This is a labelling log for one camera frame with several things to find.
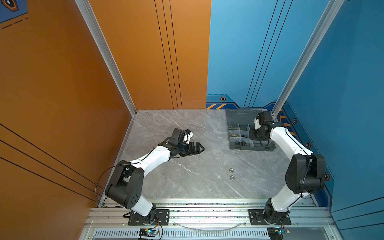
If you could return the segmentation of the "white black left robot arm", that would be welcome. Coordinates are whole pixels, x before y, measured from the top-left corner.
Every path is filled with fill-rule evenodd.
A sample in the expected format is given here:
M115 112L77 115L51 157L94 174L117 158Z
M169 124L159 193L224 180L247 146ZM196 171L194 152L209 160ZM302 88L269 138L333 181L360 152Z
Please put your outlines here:
M192 142L193 133L175 128L172 135L164 139L144 156L113 166L113 174L105 188L106 197L139 215L147 224L157 219L156 205L142 195L144 178L161 164L174 158L199 155L205 148L200 142Z

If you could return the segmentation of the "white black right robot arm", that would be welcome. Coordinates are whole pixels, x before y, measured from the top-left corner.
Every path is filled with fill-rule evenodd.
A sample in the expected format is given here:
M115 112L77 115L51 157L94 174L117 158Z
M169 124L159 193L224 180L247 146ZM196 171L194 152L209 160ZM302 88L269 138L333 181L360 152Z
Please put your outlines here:
M303 146L283 123L275 122L270 111L260 112L254 123L255 128L250 131L251 139L273 141L290 159L285 175L286 184L266 202L263 211L267 224L279 224L289 216L296 203L324 188L326 161L321 154L314 154Z

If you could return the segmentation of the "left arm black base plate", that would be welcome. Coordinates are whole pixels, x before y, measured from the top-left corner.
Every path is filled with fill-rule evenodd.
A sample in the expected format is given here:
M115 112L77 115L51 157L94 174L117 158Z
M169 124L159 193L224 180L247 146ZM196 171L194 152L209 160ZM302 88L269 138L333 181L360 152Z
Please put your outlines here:
M129 217L129 226L154 226L160 224L162 226L167 226L170 220L170 210L169 209L156 209L154 212L149 213L148 216L142 216L136 212L130 213Z

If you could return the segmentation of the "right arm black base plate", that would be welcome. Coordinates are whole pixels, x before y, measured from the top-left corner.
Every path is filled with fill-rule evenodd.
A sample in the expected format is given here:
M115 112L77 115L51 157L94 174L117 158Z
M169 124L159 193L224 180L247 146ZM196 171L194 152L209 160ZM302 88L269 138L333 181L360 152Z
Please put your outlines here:
M292 224L288 212L280 213L276 211L266 212L262 209L249 209L248 210L250 223L252 226L266 226L266 225L285 225Z

